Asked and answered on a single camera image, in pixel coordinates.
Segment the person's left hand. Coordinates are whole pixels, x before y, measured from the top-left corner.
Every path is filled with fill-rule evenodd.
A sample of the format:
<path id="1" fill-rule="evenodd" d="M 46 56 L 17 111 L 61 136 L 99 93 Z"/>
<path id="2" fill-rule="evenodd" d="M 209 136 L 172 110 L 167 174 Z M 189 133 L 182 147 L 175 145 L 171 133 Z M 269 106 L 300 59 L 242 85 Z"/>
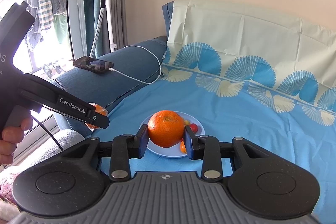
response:
<path id="1" fill-rule="evenodd" d="M 0 161 L 1 164 L 8 165 L 13 163 L 13 155 L 25 136 L 25 131 L 28 131 L 33 126 L 33 119 L 31 116 L 22 120 L 19 127 L 7 127 L 2 132 L 2 139 L 0 145 Z"/>

